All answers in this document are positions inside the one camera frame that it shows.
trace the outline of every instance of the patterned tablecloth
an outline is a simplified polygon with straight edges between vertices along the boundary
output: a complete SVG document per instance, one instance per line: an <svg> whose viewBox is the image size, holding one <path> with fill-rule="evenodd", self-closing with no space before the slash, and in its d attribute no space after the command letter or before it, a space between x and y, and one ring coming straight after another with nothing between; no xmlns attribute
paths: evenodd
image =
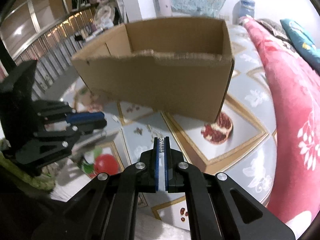
<svg viewBox="0 0 320 240"><path fill-rule="evenodd" d="M155 112L128 102L109 102L102 109L108 122L105 129L83 138L74 147L75 155L85 157L80 168L94 176L92 165L95 158L112 154L119 164L118 171L122 171L137 162L141 152L153 147L154 137L169 136L171 148L182 151L188 162L210 174L226 172L253 197L266 204L276 168L276 121L272 97L260 57L247 31L231 25L229 32L236 61L222 107L233 123L233 130L225 142L214 145L206 140L201 133L206 125L203 121ZM77 111L92 108L86 105L92 97L87 96L88 91L83 87L79 78L62 98ZM187 211L183 193L141 194L138 206L141 212L189 229L188 217L185 213L180 214L181 208Z"/></svg>

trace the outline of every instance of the pink blanket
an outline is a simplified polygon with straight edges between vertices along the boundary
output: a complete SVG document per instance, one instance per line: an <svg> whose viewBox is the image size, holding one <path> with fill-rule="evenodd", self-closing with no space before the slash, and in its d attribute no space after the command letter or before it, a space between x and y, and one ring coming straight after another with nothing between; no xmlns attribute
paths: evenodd
<svg viewBox="0 0 320 240"><path fill-rule="evenodd" d="M277 125L277 166L268 209L299 237L320 205L320 77L252 18L244 27L261 57Z"/></svg>

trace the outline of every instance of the white wall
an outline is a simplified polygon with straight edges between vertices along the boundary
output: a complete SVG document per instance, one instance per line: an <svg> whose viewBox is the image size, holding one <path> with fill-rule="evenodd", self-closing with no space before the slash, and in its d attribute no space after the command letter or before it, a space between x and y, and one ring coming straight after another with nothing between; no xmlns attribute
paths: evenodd
<svg viewBox="0 0 320 240"><path fill-rule="evenodd" d="M226 0L220 11L221 15L232 20L234 5L239 0ZM143 19L156 16L153 0L138 0ZM310 0L255 0L255 17L270 18L278 23L280 19L292 18L305 27L313 36L316 46L320 48L320 16Z"/></svg>

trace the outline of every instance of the teal pillow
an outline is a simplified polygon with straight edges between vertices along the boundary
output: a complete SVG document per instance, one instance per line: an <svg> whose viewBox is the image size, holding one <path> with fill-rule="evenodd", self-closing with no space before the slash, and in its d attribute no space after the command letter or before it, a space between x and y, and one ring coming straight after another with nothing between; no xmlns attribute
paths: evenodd
<svg viewBox="0 0 320 240"><path fill-rule="evenodd" d="M311 35L294 20L284 19L280 22L297 52L320 75L320 49L316 48Z"/></svg>

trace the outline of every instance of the cardboard box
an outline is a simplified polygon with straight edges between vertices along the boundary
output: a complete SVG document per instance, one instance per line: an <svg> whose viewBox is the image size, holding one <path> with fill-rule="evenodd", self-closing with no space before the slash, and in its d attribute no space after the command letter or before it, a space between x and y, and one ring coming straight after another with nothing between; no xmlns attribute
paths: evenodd
<svg viewBox="0 0 320 240"><path fill-rule="evenodd" d="M225 21L181 17L116 26L72 63L95 93L215 122L234 57Z"/></svg>

